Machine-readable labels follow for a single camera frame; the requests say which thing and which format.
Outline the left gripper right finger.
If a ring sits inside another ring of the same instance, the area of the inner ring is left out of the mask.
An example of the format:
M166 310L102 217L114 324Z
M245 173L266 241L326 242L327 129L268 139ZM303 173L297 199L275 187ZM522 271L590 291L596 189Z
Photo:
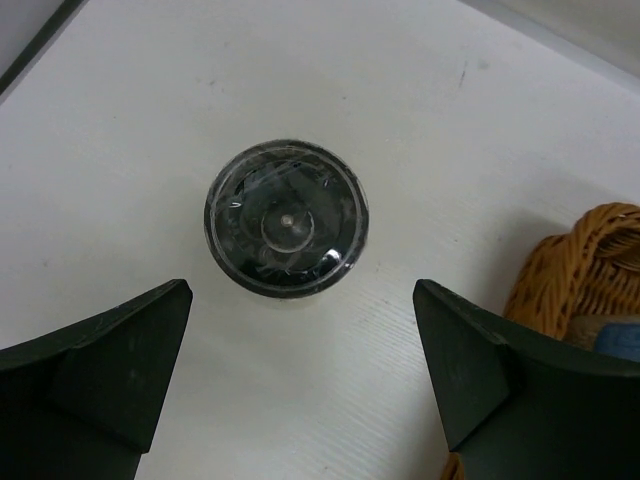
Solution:
M450 451L469 479L635 479L639 366L417 282L417 326Z

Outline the silver-lid spice jar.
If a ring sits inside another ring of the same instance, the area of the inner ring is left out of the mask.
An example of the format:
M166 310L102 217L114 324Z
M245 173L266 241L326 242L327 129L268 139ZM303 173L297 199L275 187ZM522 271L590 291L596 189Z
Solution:
M587 351L639 361L638 315L591 315L574 317L564 341Z

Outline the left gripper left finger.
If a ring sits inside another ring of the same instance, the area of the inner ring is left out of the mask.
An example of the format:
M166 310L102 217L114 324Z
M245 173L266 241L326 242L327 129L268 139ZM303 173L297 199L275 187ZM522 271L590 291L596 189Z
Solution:
M171 280L2 350L2 478L134 478L153 442L192 299L185 280Z

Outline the black-top salt grinder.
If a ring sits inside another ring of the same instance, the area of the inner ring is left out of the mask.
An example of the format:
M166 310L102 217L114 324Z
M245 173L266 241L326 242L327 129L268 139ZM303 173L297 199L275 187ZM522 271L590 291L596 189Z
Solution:
M310 142L277 139L232 158L209 187L212 257L260 296L299 299L344 278L365 248L370 215L353 170Z

